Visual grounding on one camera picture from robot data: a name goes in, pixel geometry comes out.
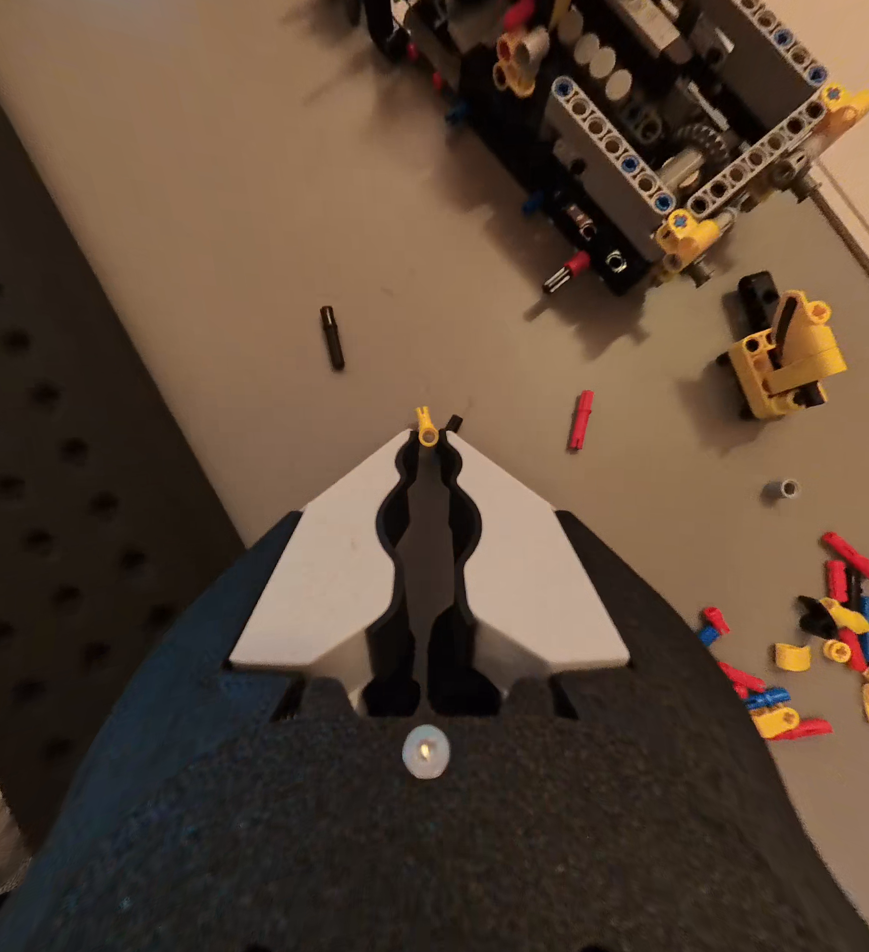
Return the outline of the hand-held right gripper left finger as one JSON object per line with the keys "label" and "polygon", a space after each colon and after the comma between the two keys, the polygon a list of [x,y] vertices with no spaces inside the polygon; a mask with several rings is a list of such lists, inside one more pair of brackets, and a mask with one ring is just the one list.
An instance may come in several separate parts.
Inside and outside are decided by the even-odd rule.
{"label": "hand-held right gripper left finger", "polygon": [[398,545],[415,431],[309,502],[229,656],[234,669],[332,678],[354,706],[415,704],[415,636]]}

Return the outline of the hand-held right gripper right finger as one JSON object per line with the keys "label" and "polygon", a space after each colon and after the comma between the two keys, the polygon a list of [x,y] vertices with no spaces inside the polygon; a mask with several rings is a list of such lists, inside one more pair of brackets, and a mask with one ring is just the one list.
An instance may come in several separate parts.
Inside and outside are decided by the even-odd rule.
{"label": "hand-held right gripper right finger", "polygon": [[442,449],[449,488],[472,506],[459,608],[472,666],[501,692],[522,679],[626,666],[631,652],[554,506],[458,434]]}

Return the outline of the red toy pin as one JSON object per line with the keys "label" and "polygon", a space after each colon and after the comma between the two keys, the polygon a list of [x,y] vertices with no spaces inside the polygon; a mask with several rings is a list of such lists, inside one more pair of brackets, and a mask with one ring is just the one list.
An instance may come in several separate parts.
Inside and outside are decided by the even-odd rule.
{"label": "red toy pin", "polygon": [[578,453],[583,449],[593,401],[594,392],[589,389],[581,391],[576,399],[568,442],[568,451],[571,453]]}

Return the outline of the yellow toy brick assembly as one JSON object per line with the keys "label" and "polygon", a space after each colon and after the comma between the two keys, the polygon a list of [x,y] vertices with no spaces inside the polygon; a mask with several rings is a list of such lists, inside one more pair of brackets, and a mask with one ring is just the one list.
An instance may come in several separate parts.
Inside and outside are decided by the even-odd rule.
{"label": "yellow toy brick assembly", "polygon": [[830,304],[798,290],[778,292],[766,270],[742,277],[737,293],[750,332],[717,363],[736,380],[743,417],[773,422],[823,406],[825,381],[847,370]]}

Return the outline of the long black toy pin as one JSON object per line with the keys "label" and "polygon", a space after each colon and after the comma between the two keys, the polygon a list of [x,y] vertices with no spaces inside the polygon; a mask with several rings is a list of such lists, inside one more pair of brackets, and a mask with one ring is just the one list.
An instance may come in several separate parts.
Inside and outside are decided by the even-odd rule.
{"label": "long black toy pin", "polygon": [[334,309],[331,305],[323,305],[319,314],[331,367],[335,372],[343,371],[346,361]]}

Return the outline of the dark perforated pad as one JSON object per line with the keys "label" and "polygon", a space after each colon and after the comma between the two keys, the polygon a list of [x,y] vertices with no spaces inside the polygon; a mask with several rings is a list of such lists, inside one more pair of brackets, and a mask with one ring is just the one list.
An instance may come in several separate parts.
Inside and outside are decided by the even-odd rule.
{"label": "dark perforated pad", "polygon": [[142,661],[243,550],[0,106],[0,789],[30,849]]}

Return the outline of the scattered small toy pins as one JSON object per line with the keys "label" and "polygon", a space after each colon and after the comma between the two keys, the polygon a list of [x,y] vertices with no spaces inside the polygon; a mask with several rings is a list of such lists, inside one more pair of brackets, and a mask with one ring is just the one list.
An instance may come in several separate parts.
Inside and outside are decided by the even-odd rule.
{"label": "scattered small toy pins", "polygon": [[[797,596],[795,641],[775,642],[768,660],[779,674],[808,673],[819,659],[859,679],[859,702],[869,725],[869,556],[829,530],[820,537],[825,552],[821,596]],[[831,722],[803,716],[789,689],[720,658],[715,665],[768,744],[831,736]]]}

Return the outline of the yellow toy car model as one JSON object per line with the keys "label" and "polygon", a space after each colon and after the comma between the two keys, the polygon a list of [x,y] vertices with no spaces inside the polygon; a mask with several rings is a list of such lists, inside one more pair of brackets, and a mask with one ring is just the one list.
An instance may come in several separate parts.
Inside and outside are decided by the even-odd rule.
{"label": "yellow toy car model", "polygon": [[739,217],[812,168],[869,113],[770,2],[354,1],[390,63],[425,64],[451,106],[615,295],[696,287]]}

